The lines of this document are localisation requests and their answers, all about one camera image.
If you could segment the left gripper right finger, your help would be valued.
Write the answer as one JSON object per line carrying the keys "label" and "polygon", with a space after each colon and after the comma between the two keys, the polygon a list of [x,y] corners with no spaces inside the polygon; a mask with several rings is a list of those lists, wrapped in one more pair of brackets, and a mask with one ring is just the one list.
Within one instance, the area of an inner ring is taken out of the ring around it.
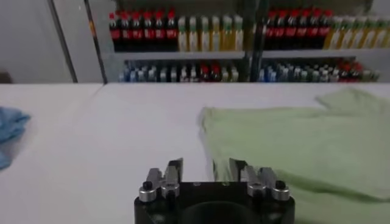
{"label": "left gripper right finger", "polygon": [[275,201],[288,201],[290,190],[288,185],[278,179],[270,167],[259,169],[246,161],[229,159],[229,168],[235,181],[246,183],[247,194],[252,198],[268,198]]}

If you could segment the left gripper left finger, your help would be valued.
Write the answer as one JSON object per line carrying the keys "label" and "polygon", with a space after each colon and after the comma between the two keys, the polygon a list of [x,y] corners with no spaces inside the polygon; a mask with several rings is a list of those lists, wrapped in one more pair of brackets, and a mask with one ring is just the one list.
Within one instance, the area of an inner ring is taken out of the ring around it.
{"label": "left gripper left finger", "polygon": [[146,181],[138,191],[138,199],[143,203],[151,203],[158,197],[167,198],[173,194],[174,198],[180,195],[182,180],[183,158],[171,160],[164,172],[159,168],[149,169]]}

